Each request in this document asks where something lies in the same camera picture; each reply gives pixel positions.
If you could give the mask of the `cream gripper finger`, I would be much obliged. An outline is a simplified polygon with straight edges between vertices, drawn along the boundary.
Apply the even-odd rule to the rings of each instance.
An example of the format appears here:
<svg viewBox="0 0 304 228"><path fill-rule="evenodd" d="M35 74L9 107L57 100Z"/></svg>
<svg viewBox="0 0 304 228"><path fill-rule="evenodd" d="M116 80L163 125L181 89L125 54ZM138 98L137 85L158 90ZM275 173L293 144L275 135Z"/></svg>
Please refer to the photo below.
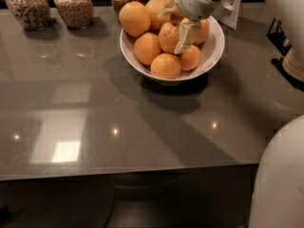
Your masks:
<svg viewBox="0 0 304 228"><path fill-rule="evenodd" d="M158 13L158 16L160 18L169 16L172 13L174 13L176 9L177 9L176 0L165 0L164 4L162 5Z"/></svg>
<svg viewBox="0 0 304 228"><path fill-rule="evenodd" d="M189 49L200 34L200 21L184 21L179 25L179 41L175 47L175 54L182 54Z"/></svg>

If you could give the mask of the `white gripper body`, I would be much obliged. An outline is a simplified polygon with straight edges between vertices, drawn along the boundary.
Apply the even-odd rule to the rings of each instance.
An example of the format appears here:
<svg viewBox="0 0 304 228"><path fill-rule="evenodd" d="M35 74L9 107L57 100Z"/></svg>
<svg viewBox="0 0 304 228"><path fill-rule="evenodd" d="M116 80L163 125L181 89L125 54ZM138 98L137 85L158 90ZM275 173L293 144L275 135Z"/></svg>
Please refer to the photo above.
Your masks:
<svg viewBox="0 0 304 228"><path fill-rule="evenodd" d="M219 0L176 0L177 8L189 20L208 18L219 5Z"/></svg>

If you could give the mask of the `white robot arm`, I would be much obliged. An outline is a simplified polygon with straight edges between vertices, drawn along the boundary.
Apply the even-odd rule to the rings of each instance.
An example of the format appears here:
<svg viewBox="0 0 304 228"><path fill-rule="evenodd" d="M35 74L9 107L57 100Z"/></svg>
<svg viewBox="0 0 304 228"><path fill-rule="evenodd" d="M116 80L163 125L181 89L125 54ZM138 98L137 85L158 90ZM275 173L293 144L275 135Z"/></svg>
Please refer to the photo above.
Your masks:
<svg viewBox="0 0 304 228"><path fill-rule="evenodd" d="M279 62L292 78L303 80L304 0L265 0L276 31L268 38L284 55ZM238 0L167 0L160 17L176 11L187 18L180 24L174 52L185 52L197 39L200 21L219 7L237 10ZM304 117L287 123L270 140L256 173L248 228L304 227Z"/></svg>

